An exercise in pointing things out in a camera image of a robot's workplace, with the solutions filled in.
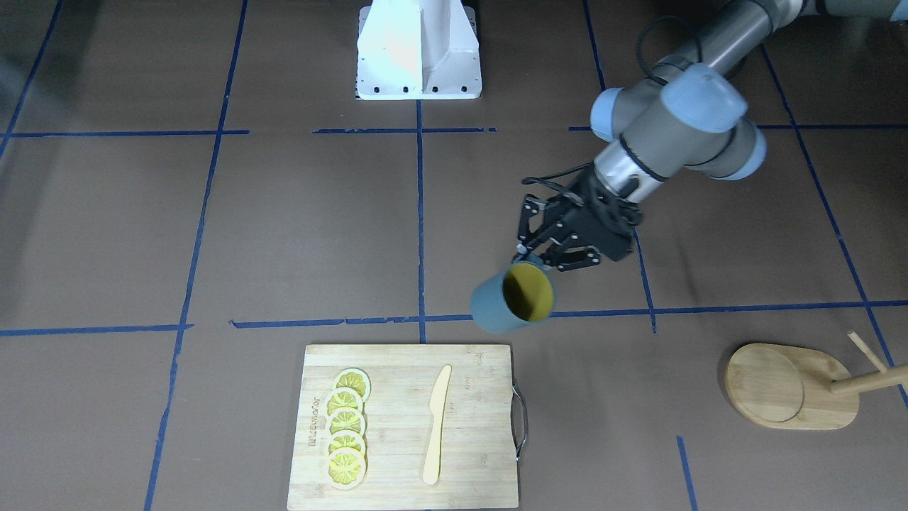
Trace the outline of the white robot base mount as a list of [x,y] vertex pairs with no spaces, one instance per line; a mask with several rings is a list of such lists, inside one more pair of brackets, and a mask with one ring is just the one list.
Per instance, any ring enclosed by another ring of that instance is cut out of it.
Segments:
[[477,1],[373,1],[359,12],[355,94],[365,101],[481,96]]

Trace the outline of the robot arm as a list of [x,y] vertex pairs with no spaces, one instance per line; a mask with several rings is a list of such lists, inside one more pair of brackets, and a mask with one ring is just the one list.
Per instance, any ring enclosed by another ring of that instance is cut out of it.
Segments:
[[904,1],[730,1],[690,42],[652,67],[641,46],[645,77],[629,89],[604,90],[589,125],[607,142],[591,162],[558,176],[528,177],[553,197],[527,194],[519,217],[516,263],[571,271],[619,261],[633,251],[639,209],[682,169],[736,181],[752,175],[768,151],[746,119],[747,103],[729,73],[749,52],[802,16],[904,21]]

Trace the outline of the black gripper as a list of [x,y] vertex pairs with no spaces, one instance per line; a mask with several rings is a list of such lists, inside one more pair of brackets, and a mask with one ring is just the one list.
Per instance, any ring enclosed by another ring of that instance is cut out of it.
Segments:
[[[516,256],[529,256],[545,243],[543,262],[567,272],[599,265],[603,256],[619,261],[633,248],[633,231],[643,221],[638,205],[613,194],[593,170],[582,170],[568,185],[571,198],[558,194],[541,199],[526,194],[518,220]],[[568,232],[580,245],[565,242]]]

